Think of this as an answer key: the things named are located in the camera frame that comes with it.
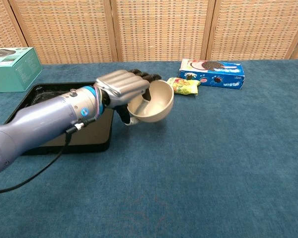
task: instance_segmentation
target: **wire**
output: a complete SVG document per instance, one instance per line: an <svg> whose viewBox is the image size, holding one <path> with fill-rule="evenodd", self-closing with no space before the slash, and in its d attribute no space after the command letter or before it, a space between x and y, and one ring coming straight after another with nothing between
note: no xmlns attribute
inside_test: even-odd
<svg viewBox="0 0 298 238"><path fill-rule="evenodd" d="M13 187L9 187L9 188L5 188L5 189L1 189L0 193L4 193L4 192L9 192L12 190L15 190L23 185L25 185L26 183L30 182L31 180L33 180L34 178L36 178L37 176L39 176L42 172L44 172L48 167L50 167L55 161L57 161L60 156L63 154L63 152L65 151L65 149L67 148L67 146L69 145L69 143L71 142L72 139L72 134L74 133L74 131L68 132L69 130L66 131L66 137L65 137L65 144L62 147L62 149L59 151L59 153L56 155L56 157L47 165L45 166L41 171L39 171L38 173L36 173L35 175L33 175L32 177L28 178L27 180L17 184L16 186Z"/></svg>

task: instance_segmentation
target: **bowl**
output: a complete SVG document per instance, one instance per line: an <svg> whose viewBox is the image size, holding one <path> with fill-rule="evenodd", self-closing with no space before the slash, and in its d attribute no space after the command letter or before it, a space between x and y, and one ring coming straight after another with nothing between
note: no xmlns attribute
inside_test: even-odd
<svg viewBox="0 0 298 238"><path fill-rule="evenodd" d="M151 100L138 95L128 104L129 113L143 122L157 122L164 119L173 107L173 88L163 80L154 80L149 87Z"/></svg>

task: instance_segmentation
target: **product box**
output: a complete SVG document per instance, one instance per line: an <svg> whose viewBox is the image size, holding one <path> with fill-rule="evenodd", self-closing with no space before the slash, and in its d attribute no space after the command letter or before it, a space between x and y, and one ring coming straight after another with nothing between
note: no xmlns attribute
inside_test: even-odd
<svg viewBox="0 0 298 238"><path fill-rule="evenodd" d="M196 79L204 86L241 89L245 75L238 63L183 59L179 78Z"/></svg>
<svg viewBox="0 0 298 238"><path fill-rule="evenodd" d="M24 92L42 71L33 47L0 48L0 92Z"/></svg>

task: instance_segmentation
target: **snack package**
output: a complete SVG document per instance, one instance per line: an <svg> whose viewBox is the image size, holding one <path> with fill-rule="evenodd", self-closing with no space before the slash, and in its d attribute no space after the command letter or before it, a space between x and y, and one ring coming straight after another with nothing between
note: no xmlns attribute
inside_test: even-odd
<svg viewBox="0 0 298 238"><path fill-rule="evenodd" d="M198 80L187 80L183 78L169 78L167 83L172 86L174 93L188 95L198 95L198 86L201 84Z"/></svg>

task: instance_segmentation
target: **black tray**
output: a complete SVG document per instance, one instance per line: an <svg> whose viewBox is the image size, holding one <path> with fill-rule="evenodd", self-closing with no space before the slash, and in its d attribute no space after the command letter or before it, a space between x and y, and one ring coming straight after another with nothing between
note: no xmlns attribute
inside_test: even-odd
<svg viewBox="0 0 298 238"><path fill-rule="evenodd" d="M78 89L83 86L93 85L94 82L78 83L46 83L36 84L24 97L4 124L9 123L15 114L22 108L46 101L68 92L72 88ZM112 131L113 110L105 109L104 113L97 121L82 128L72 135L72 140L64 153L93 153L103 152L108 149ZM42 146L24 152L22 155L43 155L48 153L58 153L65 143L65 135L61 135Z"/></svg>

